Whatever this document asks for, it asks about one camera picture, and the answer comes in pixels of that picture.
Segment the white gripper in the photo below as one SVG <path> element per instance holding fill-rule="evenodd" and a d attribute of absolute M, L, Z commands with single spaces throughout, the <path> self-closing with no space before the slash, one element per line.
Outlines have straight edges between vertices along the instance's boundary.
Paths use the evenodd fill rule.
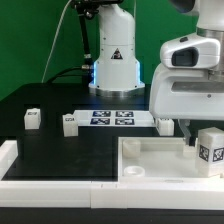
<path fill-rule="evenodd" d="M 149 111 L 154 118 L 179 119 L 185 145 L 194 147 L 189 120 L 224 120 L 224 83 L 210 81 L 206 70 L 168 69 L 159 64 Z"/>

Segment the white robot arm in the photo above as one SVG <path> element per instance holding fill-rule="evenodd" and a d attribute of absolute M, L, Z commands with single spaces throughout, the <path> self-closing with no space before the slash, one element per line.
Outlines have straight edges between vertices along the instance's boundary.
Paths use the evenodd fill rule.
<path fill-rule="evenodd" d="M 224 0 L 169 2 L 198 22 L 194 33 L 162 45 L 149 111 L 155 118 L 178 120 L 189 136 L 187 120 L 224 120 Z M 100 55 L 90 91 L 122 97 L 142 90 L 133 17 L 110 1 L 100 3 L 99 17 Z"/>

